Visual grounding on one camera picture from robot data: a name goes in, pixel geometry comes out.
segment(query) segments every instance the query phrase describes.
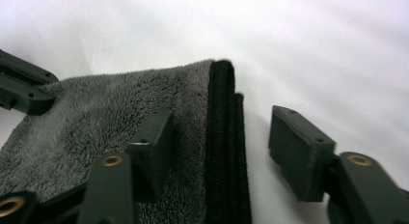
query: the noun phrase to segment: gray fabric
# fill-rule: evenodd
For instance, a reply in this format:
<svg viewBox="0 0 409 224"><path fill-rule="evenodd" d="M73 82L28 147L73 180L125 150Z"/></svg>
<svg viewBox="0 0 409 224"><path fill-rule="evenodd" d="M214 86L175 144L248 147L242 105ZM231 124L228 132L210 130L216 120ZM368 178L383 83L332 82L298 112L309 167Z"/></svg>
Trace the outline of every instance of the gray fabric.
<svg viewBox="0 0 409 224"><path fill-rule="evenodd" d="M41 87L56 97L27 116L0 152L0 192L29 190L45 201L85 182L93 159L122 152L157 107L174 110L175 158L159 204L141 204L143 223L205 220L205 130L212 61L167 70L67 79Z"/></svg>

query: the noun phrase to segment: white surface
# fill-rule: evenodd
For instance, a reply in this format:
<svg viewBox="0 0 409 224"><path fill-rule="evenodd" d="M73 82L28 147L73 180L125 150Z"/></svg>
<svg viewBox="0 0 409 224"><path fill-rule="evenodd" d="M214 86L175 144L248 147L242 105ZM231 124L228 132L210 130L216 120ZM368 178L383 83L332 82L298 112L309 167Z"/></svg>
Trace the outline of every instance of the white surface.
<svg viewBox="0 0 409 224"><path fill-rule="evenodd" d="M245 95L254 223L328 223L267 154L293 108L409 188L409 0L0 0L0 48L60 79L228 58ZM23 115L0 110L0 146Z"/></svg>

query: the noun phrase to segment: fuzzy fabric texture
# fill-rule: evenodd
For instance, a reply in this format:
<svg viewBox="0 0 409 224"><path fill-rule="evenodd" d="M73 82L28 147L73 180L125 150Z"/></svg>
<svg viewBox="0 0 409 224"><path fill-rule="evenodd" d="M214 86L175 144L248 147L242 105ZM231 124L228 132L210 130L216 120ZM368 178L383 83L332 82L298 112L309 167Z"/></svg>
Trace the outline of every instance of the fuzzy fabric texture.
<svg viewBox="0 0 409 224"><path fill-rule="evenodd" d="M27 116L0 152L0 195L28 190L44 202L86 182L94 159L123 152L151 110L171 107L165 192L157 204L138 204L141 223L251 222L242 97L234 99L229 62L77 77L41 89L55 103Z"/></svg>

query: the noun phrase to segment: gray towel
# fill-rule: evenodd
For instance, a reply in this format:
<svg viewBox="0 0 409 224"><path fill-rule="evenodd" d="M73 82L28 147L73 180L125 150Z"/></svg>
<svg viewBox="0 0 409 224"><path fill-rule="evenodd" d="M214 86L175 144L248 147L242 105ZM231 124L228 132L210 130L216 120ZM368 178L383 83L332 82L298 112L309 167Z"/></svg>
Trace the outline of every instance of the gray towel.
<svg viewBox="0 0 409 224"><path fill-rule="evenodd" d="M232 181L215 184L220 176L212 174L214 166L224 164L225 160L217 159L222 162L216 164L209 162L215 161L214 153L209 150L222 149L218 146L223 143L213 143L208 135L227 132L216 128L217 122L210 118L220 116L220 111L227 113L226 107L235 105L234 102L220 105L213 100L223 98L228 102L226 97L234 98L233 85L230 63L208 60L166 70L77 77L42 86L44 92L56 98L55 103L41 116L27 116L4 145L0 152L0 195L28 190L36 192L44 202L76 187L87 180L94 159L103 154L123 152L125 143L135 135L152 109L171 107L175 131L173 163L161 201L138 205L141 222L245 220L243 223L249 223L245 155L243 159L244 126L238 133L242 135L237 145L240 151L232 153L240 158L232 158L233 168L226 166L222 175L223 182ZM232 91L232 96L227 93L219 96L219 91L226 87L232 87L227 90ZM222 138L235 146L234 135ZM234 167L235 162L239 162L237 167ZM230 175L236 170L241 175L238 179ZM235 193L218 195L227 190L229 184L236 187ZM229 205L227 200L231 197L240 204ZM220 213L217 206L223 203L212 205L213 200L216 203L223 200L227 211Z"/></svg>

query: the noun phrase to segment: towel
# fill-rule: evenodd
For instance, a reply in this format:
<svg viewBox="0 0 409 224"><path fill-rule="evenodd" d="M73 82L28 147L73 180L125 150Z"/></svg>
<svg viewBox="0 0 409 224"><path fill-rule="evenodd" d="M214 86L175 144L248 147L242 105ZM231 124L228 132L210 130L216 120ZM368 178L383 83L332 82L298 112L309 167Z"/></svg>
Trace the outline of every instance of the towel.
<svg viewBox="0 0 409 224"><path fill-rule="evenodd" d="M138 204L141 223L251 223L243 96L229 61L69 78L40 89L55 97L27 116L0 152L0 195L45 202L86 182L93 160L124 151L151 110L171 107L174 154L164 194Z"/></svg>

